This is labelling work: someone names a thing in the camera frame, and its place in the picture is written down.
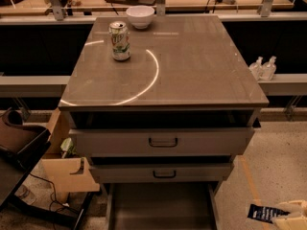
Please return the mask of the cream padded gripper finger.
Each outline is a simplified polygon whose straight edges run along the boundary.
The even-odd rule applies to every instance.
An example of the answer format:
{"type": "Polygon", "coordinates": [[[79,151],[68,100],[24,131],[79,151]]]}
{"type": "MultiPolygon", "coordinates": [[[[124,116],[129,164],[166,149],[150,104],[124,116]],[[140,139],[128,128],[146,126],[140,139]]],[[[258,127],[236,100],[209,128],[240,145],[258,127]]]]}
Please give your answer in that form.
{"type": "Polygon", "coordinates": [[[287,211],[290,213],[301,213],[307,215],[307,201],[306,200],[291,200],[280,202],[276,205],[278,209],[287,211]]]}
{"type": "Polygon", "coordinates": [[[304,216],[274,218],[272,222],[278,230],[307,230],[307,218],[304,216]]]}

